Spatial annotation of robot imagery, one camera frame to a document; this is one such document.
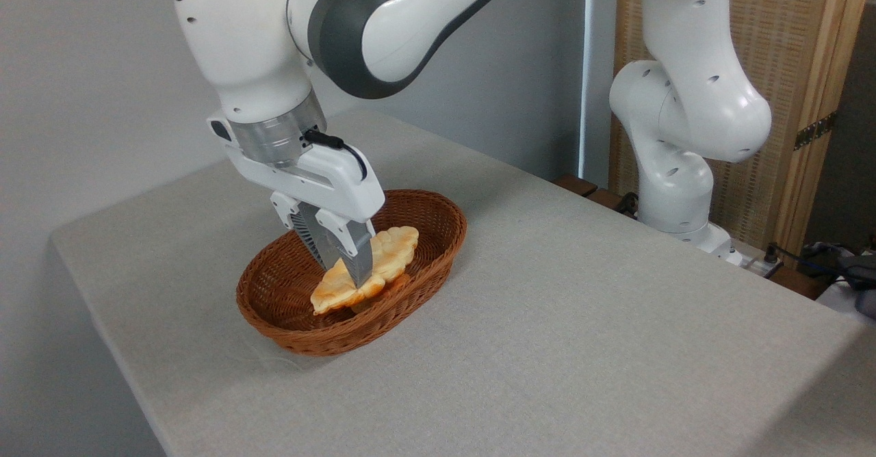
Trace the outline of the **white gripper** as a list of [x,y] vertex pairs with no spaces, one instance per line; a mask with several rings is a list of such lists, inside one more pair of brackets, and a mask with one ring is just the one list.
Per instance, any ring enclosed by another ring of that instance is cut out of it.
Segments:
[[366,157],[357,149],[350,153],[316,145],[287,169],[275,169],[245,157],[238,146],[226,144],[225,151],[245,179],[275,191],[276,214],[323,270],[341,260],[354,286],[364,286],[373,268],[370,240],[375,232],[369,219],[385,202]]

